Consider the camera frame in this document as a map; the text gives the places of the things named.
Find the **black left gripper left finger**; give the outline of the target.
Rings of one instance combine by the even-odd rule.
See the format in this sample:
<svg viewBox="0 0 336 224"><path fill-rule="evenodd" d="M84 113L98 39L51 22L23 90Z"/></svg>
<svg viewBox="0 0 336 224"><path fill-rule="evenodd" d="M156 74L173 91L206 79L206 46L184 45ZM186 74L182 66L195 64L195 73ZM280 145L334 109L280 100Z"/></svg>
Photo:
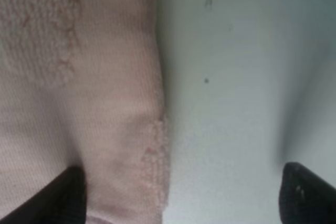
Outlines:
<svg viewBox="0 0 336 224"><path fill-rule="evenodd" d="M2 224L85 223L87 214L86 177L73 166L45 186L31 199L1 219Z"/></svg>

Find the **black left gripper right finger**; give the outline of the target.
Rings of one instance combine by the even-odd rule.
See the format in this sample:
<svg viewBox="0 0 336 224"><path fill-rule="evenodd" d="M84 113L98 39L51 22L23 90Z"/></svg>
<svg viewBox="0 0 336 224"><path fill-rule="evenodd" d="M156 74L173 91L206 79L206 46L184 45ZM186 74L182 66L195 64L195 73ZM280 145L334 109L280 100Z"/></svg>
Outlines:
<svg viewBox="0 0 336 224"><path fill-rule="evenodd" d="M285 164L278 204L282 223L335 223L335 187L300 163Z"/></svg>

